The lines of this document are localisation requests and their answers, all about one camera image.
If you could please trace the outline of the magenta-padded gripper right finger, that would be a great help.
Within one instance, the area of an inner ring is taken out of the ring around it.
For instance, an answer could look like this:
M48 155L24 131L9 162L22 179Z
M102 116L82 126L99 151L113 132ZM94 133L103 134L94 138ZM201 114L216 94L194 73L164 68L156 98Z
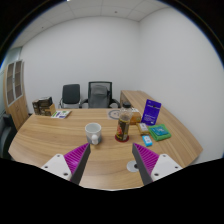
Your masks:
M144 185L182 169L182 167L167 154L157 154L137 143L133 144L132 153Z

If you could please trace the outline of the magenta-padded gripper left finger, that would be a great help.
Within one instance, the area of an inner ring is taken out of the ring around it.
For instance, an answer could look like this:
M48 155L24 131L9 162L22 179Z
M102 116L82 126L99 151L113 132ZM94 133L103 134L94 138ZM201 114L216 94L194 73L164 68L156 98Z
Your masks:
M65 155L56 154L42 166L42 169L78 185L90 152L90 144L86 143Z

